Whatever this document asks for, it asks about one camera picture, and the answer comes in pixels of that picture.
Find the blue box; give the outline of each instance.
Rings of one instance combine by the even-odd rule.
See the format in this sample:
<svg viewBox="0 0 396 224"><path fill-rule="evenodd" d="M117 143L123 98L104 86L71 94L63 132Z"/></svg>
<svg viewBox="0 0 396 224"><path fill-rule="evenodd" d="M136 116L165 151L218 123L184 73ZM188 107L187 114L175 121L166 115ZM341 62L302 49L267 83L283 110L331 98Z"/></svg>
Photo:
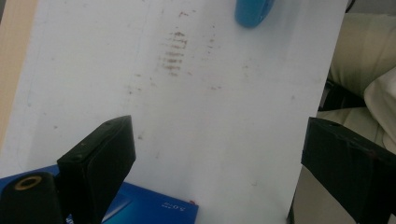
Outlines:
<svg viewBox="0 0 396 224"><path fill-rule="evenodd" d="M32 172L59 173L58 166L26 172L0 179L0 190L10 181ZM163 194L123 183L119 193L109 206L103 223L105 224L193 224L198 212L198 205L186 203Z"/></svg>

